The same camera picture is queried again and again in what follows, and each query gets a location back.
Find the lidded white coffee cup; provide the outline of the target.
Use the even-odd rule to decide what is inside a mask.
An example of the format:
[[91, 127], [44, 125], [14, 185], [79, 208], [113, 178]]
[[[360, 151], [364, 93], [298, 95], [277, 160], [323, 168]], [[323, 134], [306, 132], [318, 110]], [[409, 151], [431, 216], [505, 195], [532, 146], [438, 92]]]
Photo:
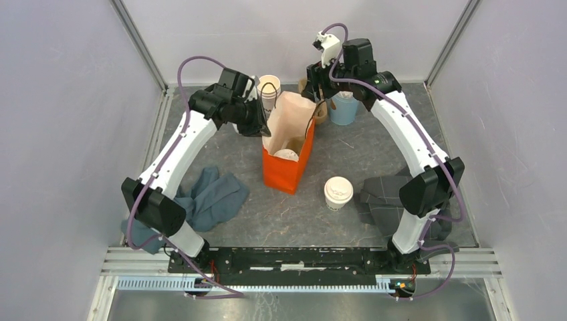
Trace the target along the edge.
[[324, 185], [326, 205], [332, 211], [343, 208], [354, 195], [352, 183], [344, 177], [331, 177]]

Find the orange paper bag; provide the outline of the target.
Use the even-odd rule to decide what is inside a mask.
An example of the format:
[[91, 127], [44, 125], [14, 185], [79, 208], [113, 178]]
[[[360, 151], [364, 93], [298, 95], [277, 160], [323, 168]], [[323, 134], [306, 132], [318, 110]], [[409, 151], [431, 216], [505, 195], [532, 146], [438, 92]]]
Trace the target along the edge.
[[267, 121], [270, 137], [262, 138], [263, 182], [295, 194], [314, 145], [318, 105], [294, 92], [282, 92]]

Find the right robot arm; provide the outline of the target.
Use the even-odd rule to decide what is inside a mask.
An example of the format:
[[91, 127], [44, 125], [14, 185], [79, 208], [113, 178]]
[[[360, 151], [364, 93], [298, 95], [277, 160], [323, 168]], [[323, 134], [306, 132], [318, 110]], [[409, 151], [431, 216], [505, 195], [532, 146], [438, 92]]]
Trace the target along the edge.
[[459, 223], [467, 217], [458, 188], [465, 165], [427, 133], [399, 81], [391, 72], [377, 71], [373, 62], [352, 66], [336, 60], [328, 66], [318, 62], [306, 68], [306, 75], [302, 96], [317, 101], [350, 92], [386, 128], [406, 161], [409, 175], [370, 180], [385, 195], [380, 205], [368, 201], [369, 209], [385, 210], [391, 201], [399, 201], [391, 210], [398, 225], [388, 241], [388, 268], [403, 273], [414, 261], [425, 260], [427, 252], [454, 253], [452, 245], [427, 243], [426, 236], [436, 221]]

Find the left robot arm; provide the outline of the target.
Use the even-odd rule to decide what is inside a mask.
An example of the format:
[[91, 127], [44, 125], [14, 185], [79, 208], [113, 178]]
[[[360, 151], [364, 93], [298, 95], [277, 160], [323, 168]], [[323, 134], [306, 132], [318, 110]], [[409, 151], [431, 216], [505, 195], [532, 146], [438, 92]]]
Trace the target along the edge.
[[174, 200], [181, 180], [223, 124], [234, 124], [243, 136], [267, 136], [269, 130], [256, 87], [234, 90], [213, 84], [182, 97], [185, 113], [164, 150], [137, 179], [122, 184], [130, 210], [124, 234], [132, 249], [169, 244], [199, 273], [209, 267], [210, 255], [203, 250], [205, 239], [187, 222], [185, 208]]

